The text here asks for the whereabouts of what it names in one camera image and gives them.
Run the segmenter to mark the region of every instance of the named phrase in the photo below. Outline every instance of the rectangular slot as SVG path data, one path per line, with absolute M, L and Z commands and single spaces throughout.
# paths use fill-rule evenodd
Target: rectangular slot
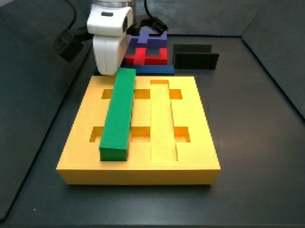
M 189 128 L 187 126 L 176 126 L 175 135 L 176 135 L 177 143 L 191 143 L 192 142 Z
M 169 81 L 150 81 L 150 158 L 152 162 L 179 160 Z
M 92 131 L 92 139 L 90 143 L 96 143 L 97 141 L 101 141 L 104 134 L 104 127 L 102 126 L 94 126 Z
M 169 98 L 172 100 L 183 100 L 183 92 L 181 92 L 181 89 L 171 89 L 169 90 Z
M 150 99 L 149 89 L 136 89 L 136 99 Z
M 132 143 L 149 143 L 150 142 L 150 127 L 149 126 L 132 126 Z
M 102 99 L 112 99 L 114 89 L 105 89 Z

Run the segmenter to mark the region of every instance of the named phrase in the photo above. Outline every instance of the black cable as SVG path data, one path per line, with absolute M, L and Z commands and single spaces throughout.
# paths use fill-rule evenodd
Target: black cable
M 148 0 L 145 0 L 145 8 L 146 8 L 146 12 L 148 12 L 148 16 L 154 20 L 156 17 L 152 15 L 149 9 L 148 9 Z
M 72 9 L 73 9 L 73 20 L 72 20 L 70 26 L 68 27 L 68 30 L 70 30 L 77 21 L 78 13 L 77 13 L 77 9 L 76 9 L 76 6 L 73 5 L 72 1 L 70 0 L 65 0 L 65 1 L 72 6 Z

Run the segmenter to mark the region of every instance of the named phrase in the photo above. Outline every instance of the yellow block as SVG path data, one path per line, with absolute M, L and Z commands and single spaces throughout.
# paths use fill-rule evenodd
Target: yellow block
M 114 83 L 93 76 L 57 168 L 65 182 L 213 184 L 221 166 L 195 77 L 137 77 L 129 159 L 100 160 Z

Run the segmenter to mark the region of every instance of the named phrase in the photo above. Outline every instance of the blue block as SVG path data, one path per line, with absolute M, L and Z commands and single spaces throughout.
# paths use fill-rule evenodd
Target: blue block
M 140 76 L 171 76 L 176 75 L 175 65 L 122 65 L 122 68 L 130 68 L 137 70 Z

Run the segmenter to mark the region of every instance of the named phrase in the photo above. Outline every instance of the gray table surface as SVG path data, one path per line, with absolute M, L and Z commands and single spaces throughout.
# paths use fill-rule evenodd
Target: gray table surface
M 216 70 L 196 76 L 223 172 L 212 186 L 69 186 L 55 167 L 96 68 L 93 53 L 3 226 L 304 225 L 304 119 L 241 38 L 171 37 L 213 45 Z

